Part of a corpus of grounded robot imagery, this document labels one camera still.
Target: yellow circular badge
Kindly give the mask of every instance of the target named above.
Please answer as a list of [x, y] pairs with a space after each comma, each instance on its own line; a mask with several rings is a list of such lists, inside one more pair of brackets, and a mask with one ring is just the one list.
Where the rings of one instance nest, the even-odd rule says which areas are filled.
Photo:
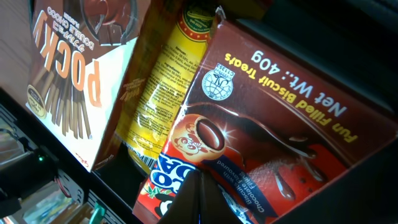
[[44, 108], [44, 100], [32, 85], [27, 87], [27, 103], [36, 116], [38, 116], [40, 119], [45, 118], [46, 111]]

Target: white circular emblem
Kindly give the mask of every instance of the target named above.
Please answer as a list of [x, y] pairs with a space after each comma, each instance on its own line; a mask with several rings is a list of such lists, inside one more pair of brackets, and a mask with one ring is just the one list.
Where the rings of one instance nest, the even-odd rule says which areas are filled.
[[214, 70], [206, 73], [201, 82], [201, 87], [206, 96], [212, 100], [225, 100], [231, 94], [234, 88], [232, 80], [227, 80]]

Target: yellow package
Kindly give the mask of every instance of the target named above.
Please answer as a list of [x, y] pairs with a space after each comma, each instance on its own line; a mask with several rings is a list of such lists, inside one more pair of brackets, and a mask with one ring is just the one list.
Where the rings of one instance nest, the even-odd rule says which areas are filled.
[[207, 48], [214, 5], [188, 3], [177, 19], [139, 100], [132, 123], [119, 122], [116, 133], [129, 155], [146, 172], [153, 168], [196, 69]]

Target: biscuit box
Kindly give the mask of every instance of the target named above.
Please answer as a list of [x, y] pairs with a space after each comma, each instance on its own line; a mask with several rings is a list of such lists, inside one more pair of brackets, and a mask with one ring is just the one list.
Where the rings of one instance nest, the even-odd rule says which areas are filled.
[[162, 218], [187, 173], [207, 169], [243, 223], [272, 223], [395, 140], [375, 104], [270, 46], [218, 26], [134, 206], [141, 221]]
[[98, 154], [113, 157], [101, 143], [150, 3], [35, 2], [26, 105], [88, 171]]

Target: globe logo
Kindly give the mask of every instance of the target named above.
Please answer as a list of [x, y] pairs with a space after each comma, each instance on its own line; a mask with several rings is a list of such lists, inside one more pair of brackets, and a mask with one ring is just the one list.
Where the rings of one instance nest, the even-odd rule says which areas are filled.
[[227, 99], [232, 94], [232, 78], [234, 74], [231, 70], [218, 64], [214, 70], [209, 71], [203, 77], [201, 83], [203, 92], [212, 100], [221, 101]]

